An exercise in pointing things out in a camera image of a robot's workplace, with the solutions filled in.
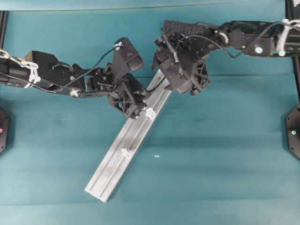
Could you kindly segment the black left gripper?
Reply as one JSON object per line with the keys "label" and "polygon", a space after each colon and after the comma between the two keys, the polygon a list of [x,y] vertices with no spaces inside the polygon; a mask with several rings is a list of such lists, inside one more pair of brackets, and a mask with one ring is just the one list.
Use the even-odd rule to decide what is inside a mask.
{"label": "black left gripper", "polygon": [[89,92],[97,96],[106,95],[110,105],[127,118],[135,120],[147,108],[144,100],[150,97],[150,92],[132,74],[125,73],[117,78],[113,73],[112,63],[91,72]]}

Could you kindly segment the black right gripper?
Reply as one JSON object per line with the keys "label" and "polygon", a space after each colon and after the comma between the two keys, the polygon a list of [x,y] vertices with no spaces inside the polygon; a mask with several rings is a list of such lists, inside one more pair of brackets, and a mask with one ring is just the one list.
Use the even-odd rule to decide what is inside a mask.
{"label": "black right gripper", "polygon": [[158,68],[163,73],[168,82],[165,90],[194,96],[210,85],[206,63],[203,58],[191,53],[191,47],[177,46],[179,42],[175,35],[164,34],[156,39],[152,69]]}

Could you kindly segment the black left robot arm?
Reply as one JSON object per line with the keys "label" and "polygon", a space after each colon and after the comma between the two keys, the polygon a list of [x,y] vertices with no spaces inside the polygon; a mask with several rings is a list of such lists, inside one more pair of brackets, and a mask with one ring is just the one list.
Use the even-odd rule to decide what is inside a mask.
{"label": "black left robot arm", "polygon": [[132,74],[143,66],[136,51],[114,47],[113,60],[105,67],[95,65],[83,69],[78,64],[69,65],[55,55],[30,51],[26,58],[0,53],[0,82],[18,88],[36,88],[41,91],[71,96],[73,98],[100,98],[108,102],[128,118],[138,119],[147,109],[145,100],[150,97]]}

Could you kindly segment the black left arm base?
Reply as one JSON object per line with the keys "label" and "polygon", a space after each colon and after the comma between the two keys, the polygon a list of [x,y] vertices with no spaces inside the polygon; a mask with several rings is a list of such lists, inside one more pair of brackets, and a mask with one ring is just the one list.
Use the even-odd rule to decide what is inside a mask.
{"label": "black left arm base", "polygon": [[8,133],[10,127],[10,116],[0,108],[0,152],[7,147]]}

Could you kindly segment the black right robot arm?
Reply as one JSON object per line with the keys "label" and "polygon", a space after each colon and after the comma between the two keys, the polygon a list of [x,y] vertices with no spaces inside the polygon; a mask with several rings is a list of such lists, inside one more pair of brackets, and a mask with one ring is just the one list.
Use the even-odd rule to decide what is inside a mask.
{"label": "black right robot arm", "polygon": [[231,58],[240,55],[283,58],[300,54],[300,21],[230,21],[222,25],[166,20],[155,43],[152,68],[158,68],[169,82],[166,89],[196,95],[211,80],[206,59],[223,50]]}

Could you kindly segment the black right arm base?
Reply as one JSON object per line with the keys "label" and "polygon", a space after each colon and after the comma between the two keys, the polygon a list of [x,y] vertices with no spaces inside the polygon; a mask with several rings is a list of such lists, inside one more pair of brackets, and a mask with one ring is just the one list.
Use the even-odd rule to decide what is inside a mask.
{"label": "black right arm base", "polygon": [[298,103],[285,117],[289,151],[300,159],[300,104]]}

